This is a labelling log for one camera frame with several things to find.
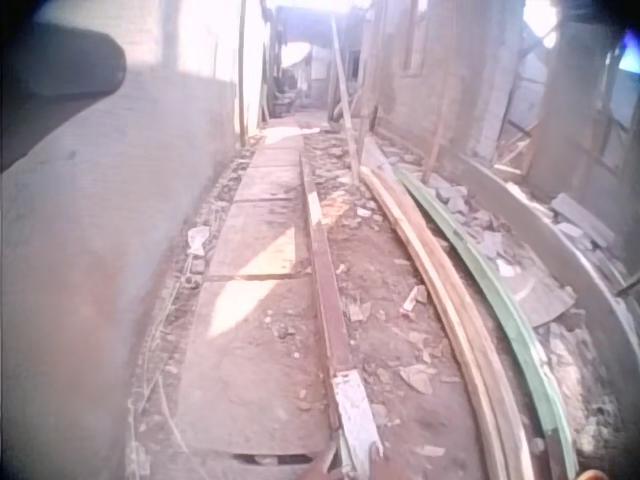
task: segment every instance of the sunlight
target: sunlight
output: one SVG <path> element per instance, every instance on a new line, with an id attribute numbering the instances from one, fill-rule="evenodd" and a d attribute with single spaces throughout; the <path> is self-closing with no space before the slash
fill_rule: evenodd
<path id="1" fill-rule="evenodd" d="M 533 33 L 542 37 L 558 23 L 558 13 L 549 1 L 529 0 L 524 7 L 524 21 L 527 22 Z M 556 40 L 556 32 L 553 32 L 544 39 L 544 46 L 551 48 L 555 45 Z"/>

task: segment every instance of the broken concrete piece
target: broken concrete piece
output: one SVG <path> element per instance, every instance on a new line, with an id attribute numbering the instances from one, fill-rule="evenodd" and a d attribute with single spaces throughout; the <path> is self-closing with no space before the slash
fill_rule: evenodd
<path id="1" fill-rule="evenodd" d="M 384 405 L 381 405 L 379 403 L 372 403 L 371 413 L 373 413 L 373 420 L 378 427 L 381 427 L 389 421 L 389 417 L 387 415 L 387 407 L 385 407 Z"/>
<path id="2" fill-rule="evenodd" d="M 452 198 L 467 198 L 467 187 L 444 187 L 439 188 L 437 196 L 443 203 L 447 203 Z"/>
<path id="3" fill-rule="evenodd" d="M 464 201 L 463 197 L 453 197 L 447 202 L 447 208 L 451 213 L 466 214 L 469 211 L 469 206 Z"/>
<path id="4" fill-rule="evenodd" d="M 411 289 L 411 292 L 409 293 L 409 296 L 402 304 L 402 310 L 404 310 L 405 312 L 410 312 L 411 310 L 413 310 L 413 307 L 416 306 L 417 297 L 418 287 L 413 287 Z"/>
<path id="5" fill-rule="evenodd" d="M 485 231 L 483 240 L 478 245 L 478 250 L 491 259 L 498 258 L 498 255 L 503 255 L 502 233 Z"/>
<path id="6" fill-rule="evenodd" d="M 410 367 L 400 367 L 400 375 L 402 376 L 404 381 L 411 385 L 418 392 L 424 393 L 426 395 L 430 395 L 433 393 L 433 389 L 431 388 L 431 381 L 429 379 L 430 373 L 432 371 L 433 369 L 422 364 L 411 365 Z"/>
<path id="7" fill-rule="evenodd" d="M 424 348 L 424 341 L 428 337 L 424 333 L 419 332 L 409 332 L 409 341 L 413 343 L 418 348 Z"/>
<path id="8" fill-rule="evenodd" d="M 582 230 L 580 230 L 578 227 L 568 222 L 561 222 L 558 225 L 556 225 L 556 228 L 560 230 L 562 233 L 564 233 L 566 236 L 571 238 L 580 238 L 581 236 L 584 235 L 584 232 Z"/>
<path id="9" fill-rule="evenodd" d="M 427 304 L 427 300 L 429 298 L 429 295 L 427 293 L 427 287 L 425 287 L 424 285 L 418 285 L 417 287 L 418 292 L 416 294 L 416 300 L 419 303 L 422 303 L 423 305 Z"/>
<path id="10" fill-rule="evenodd" d="M 373 213 L 370 210 L 367 210 L 366 208 L 362 208 L 362 207 L 356 208 L 356 214 L 362 218 L 369 218 L 373 215 Z"/>
<path id="11" fill-rule="evenodd" d="M 441 457 L 447 451 L 446 448 L 434 447 L 433 445 L 421 445 L 415 449 L 416 453 L 425 457 Z"/>
<path id="12" fill-rule="evenodd" d="M 439 189 L 439 188 L 448 188 L 450 186 L 451 184 L 447 182 L 444 178 L 442 178 L 440 175 L 438 175 L 437 173 L 432 173 L 431 175 L 429 175 L 429 181 L 427 182 L 427 187 Z"/>
<path id="13" fill-rule="evenodd" d="M 194 258 L 191 262 L 191 273 L 195 275 L 202 275 L 207 268 L 207 263 L 204 258 Z"/>

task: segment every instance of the white plastic debris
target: white plastic debris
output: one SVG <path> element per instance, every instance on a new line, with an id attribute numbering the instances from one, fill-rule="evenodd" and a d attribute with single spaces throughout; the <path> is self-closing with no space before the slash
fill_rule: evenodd
<path id="1" fill-rule="evenodd" d="M 187 253 L 204 257 L 203 245 L 209 238 L 210 233 L 211 229 L 206 226 L 195 227 L 189 230 L 187 233 L 187 241 L 189 242 L 189 250 L 187 250 Z"/>

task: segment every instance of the rock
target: rock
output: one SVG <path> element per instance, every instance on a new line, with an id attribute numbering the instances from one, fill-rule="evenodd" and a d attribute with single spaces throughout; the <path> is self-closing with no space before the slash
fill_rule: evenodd
<path id="1" fill-rule="evenodd" d="M 371 404 L 371 413 L 373 413 L 373 420 L 376 426 L 381 427 L 389 421 L 387 416 L 387 407 L 379 403 Z"/>
<path id="2" fill-rule="evenodd" d="M 531 453 L 533 453 L 534 455 L 540 455 L 542 452 L 545 451 L 546 445 L 542 438 L 536 437 L 533 440 L 531 440 L 531 444 L 529 445 L 529 448 L 531 449 Z"/>
<path id="3" fill-rule="evenodd" d="M 452 198 L 467 198 L 467 187 L 444 187 L 439 188 L 437 196 L 443 203 L 447 203 Z"/>
<path id="4" fill-rule="evenodd" d="M 429 295 L 427 293 L 427 287 L 425 287 L 424 285 L 418 285 L 418 293 L 416 295 L 416 300 L 419 303 L 422 303 L 423 305 L 427 304 L 427 300 L 429 298 Z"/>
<path id="5" fill-rule="evenodd" d="M 450 187 L 451 184 L 447 182 L 444 178 L 442 178 L 437 173 L 432 173 L 429 175 L 429 181 L 427 182 L 427 187 L 439 189 L 439 188 L 447 188 Z"/>
<path id="6" fill-rule="evenodd" d="M 362 208 L 362 207 L 356 208 L 356 214 L 362 218 L 369 218 L 373 215 L 373 213 L 371 213 L 370 210 L 367 210 L 366 208 Z"/>
<path id="7" fill-rule="evenodd" d="M 389 384 L 391 383 L 391 375 L 384 368 L 379 368 L 376 370 L 376 374 L 382 383 Z"/>
<path id="8" fill-rule="evenodd" d="M 464 201 L 463 197 L 453 197 L 447 202 L 447 208 L 451 213 L 466 214 L 469 211 L 469 206 Z"/>
<path id="9" fill-rule="evenodd" d="M 425 457 L 441 457 L 446 451 L 446 448 L 434 447 L 433 445 L 421 445 L 415 448 L 416 453 Z"/>
<path id="10" fill-rule="evenodd" d="M 278 465 L 277 455 L 254 455 L 253 458 L 255 458 L 259 465 L 263 465 L 265 467 Z"/>
<path id="11" fill-rule="evenodd" d="M 426 365 L 417 364 L 411 365 L 410 367 L 401 367 L 400 375 L 405 382 L 411 385 L 418 392 L 430 395 L 433 393 L 431 381 L 429 379 L 432 371 L 433 369 Z"/>
<path id="12" fill-rule="evenodd" d="M 207 264 L 204 258 L 194 258 L 191 261 L 191 273 L 195 275 L 202 275 L 207 268 Z"/>
<path id="13" fill-rule="evenodd" d="M 411 310 L 413 310 L 413 307 L 415 307 L 416 305 L 417 297 L 418 287 L 413 287 L 413 289 L 411 289 L 411 292 L 409 293 L 409 296 L 402 304 L 402 310 L 404 310 L 405 312 L 410 312 Z"/>

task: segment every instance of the stone debris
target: stone debris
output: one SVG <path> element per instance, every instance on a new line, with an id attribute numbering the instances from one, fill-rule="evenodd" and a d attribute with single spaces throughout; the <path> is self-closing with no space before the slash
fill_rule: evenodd
<path id="1" fill-rule="evenodd" d="M 416 300 L 418 303 L 422 303 L 423 305 L 427 304 L 427 300 L 429 299 L 429 294 L 427 292 L 427 287 L 424 285 L 418 285 L 418 292 L 416 294 Z"/>
<path id="2" fill-rule="evenodd" d="M 446 448 L 434 447 L 433 445 L 421 445 L 415 448 L 415 452 L 424 457 L 441 457 L 447 451 Z"/>
<path id="3" fill-rule="evenodd" d="M 440 188 L 449 188 L 451 184 L 447 182 L 444 178 L 442 178 L 437 173 L 432 173 L 429 175 L 429 181 L 427 182 L 427 186 L 434 189 Z"/>
<path id="4" fill-rule="evenodd" d="M 391 374 L 387 372 L 384 368 L 378 368 L 376 370 L 376 374 L 382 383 L 389 384 L 391 383 Z"/>
<path id="5" fill-rule="evenodd" d="M 367 210 L 366 208 L 362 208 L 362 207 L 356 208 L 356 214 L 362 218 L 369 218 L 373 215 L 371 210 Z"/>
<path id="6" fill-rule="evenodd" d="M 449 200 L 453 198 L 466 198 L 467 197 L 467 187 L 444 187 L 439 188 L 437 191 L 437 196 L 443 203 L 447 203 Z"/>
<path id="7" fill-rule="evenodd" d="M 460 377 L 455 375 L 443 375 L 440 377 L 442 383 L 460 383 Z"/>
<path id="8" fill-rule="evenodd" d="M 430 375 L 433 369 L 423 364 L 400 367 L 400 376 L 415 390 L 426 395 L 433 393 L 431 388 Z"/>
<path id="9" fill-rule="evenodd" d="M 409 293 L 409 296 L 407 297 L 407 299 L 402 304 L 403 313 L 404 312 L 407 312 L 407 313 L 411 312 L 413 310 L 413 307 L 416 306 L 416 301 L 417 300 L 418 300 L 418 287 L 413 287 L 411 289 L 411 292 Z"/>
<path id="10" fill-rule="evenodd" d="M 531 449 L 531 453 L 533 453 L 534 455 L 540 455 L 542 452 L 545 451 L 547 447 L 542 438 L 536 437 L 533 440 L 531 440 L 531 444 L 529 445 L 529 448 Z"/>
<path id="11" fill-rule="evenodd" d="M 389 421 L 387 407 L 382 404 L 372 403 L 371 413 L 373 413 L 373 420 L 378 427 L 385 425 Z"/>
<path id="12" fill-rule="evenodd" d="M 356 303 L 347 303 L 347 311 L 349 312 L 349 320 L 352 322 L 363 322 L 365 320 L 364 313 Z"/>
<path id="13" fill-rule="evenodd" d="M 449 199 L 449 201 L 447 202 L 447 208 L 451 213 L 466 214 L 469 211 L 469 206 L 462 197 L 453 197 Z"/>
<path id="14" fill-rule="evenodd" d="M 191 273 L 195 275 L 202 275 L 207 268 L 207 263 L 204 258 L 194 258 L 191 262 Z"/>

